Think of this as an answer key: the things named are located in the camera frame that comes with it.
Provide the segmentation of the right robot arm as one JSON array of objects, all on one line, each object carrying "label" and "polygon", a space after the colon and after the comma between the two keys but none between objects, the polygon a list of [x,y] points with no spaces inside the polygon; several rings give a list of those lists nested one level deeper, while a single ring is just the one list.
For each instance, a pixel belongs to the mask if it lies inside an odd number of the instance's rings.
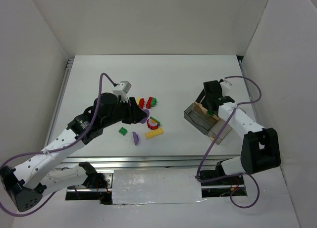
[{"label": "right robot arm", "polygon": [[223,94],[224,80],[204,82],[205,105],[208,111],[224,120],[214,139],[218,139],[226,126],[241,138],[241,155],[217,163],[215,177],[224,179],[239,174],[256,174],[279,167],[281,164],[277,131],[266,129],[251,119],[230,96]]}]

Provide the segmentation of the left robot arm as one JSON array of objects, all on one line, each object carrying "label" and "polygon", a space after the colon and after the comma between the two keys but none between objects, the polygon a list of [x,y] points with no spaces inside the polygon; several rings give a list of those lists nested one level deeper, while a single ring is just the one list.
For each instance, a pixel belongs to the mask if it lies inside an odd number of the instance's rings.
[{"label": "left robot arm", "polygon": [[112,93],[102,93],[94,104],[76,116],[65,130],[41,151],[15,167],[3,165],[0,178],[5,191],[21,213],[34,208],[41,199],[65,187],[82,185],[87,188],[106,186],[103,174],[89,162],[56,171],[64,159],[101,136],[115,123],[137,124],[147,117],[134,97],[122,102]]}]

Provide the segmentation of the purple arch lego piece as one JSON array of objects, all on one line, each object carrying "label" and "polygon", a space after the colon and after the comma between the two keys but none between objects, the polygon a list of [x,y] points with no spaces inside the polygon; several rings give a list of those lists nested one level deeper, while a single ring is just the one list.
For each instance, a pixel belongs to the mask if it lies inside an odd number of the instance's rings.
[{"label": "purple arch lego piece", "polygon": [[135,131],[133,131],[133,132],[132,132],[132,136],[133,136],[134,144],[135,144],[135,145],[138,145],[138,143],[139,143],[139,136],[138,136],[138,134],[137,134]]}]

